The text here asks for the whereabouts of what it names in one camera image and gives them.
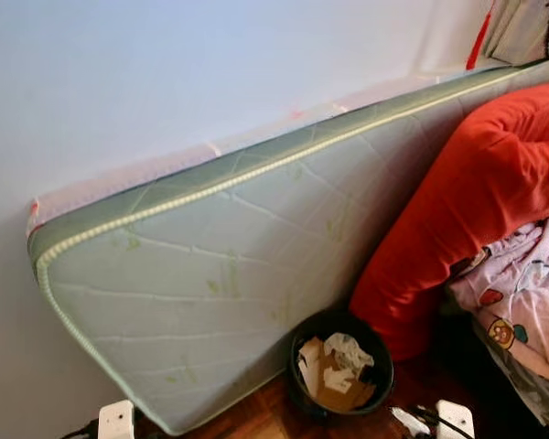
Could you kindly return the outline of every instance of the red cushion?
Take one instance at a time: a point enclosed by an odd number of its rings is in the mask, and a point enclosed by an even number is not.
[[[350,303],[394,359],[426,350],[449,267],[549,217],[549,83],[473,112],[374,253]]]

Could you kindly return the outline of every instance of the floor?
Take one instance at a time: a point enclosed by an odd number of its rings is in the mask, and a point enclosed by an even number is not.
[[[413,404],[433,407],[440,399],[467,405],[474,413],[479,439],[512,437],[543,438],[544,431],[516,399],[484,348],[465,327],[447,324],[448,336],[427,355],[395,366],[394,392],[379,411],[362,417],[342,417],[319,423],[301,412],[287,395],[281,376],[239,402],[227,412],[183,439],[402,439],[405,429],[388,407]],[[457,333],[465,331],[464,336]],[[472,358],[450,361],[458,353]],[[148,420],[137,423],[136,439],[165,439]]]

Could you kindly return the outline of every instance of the wall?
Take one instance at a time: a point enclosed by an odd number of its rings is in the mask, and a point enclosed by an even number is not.
[[[458,71],[486,3],[0,0],[0,438],[57,437],[121,398],[35,286],[34,195],[385,80]]]

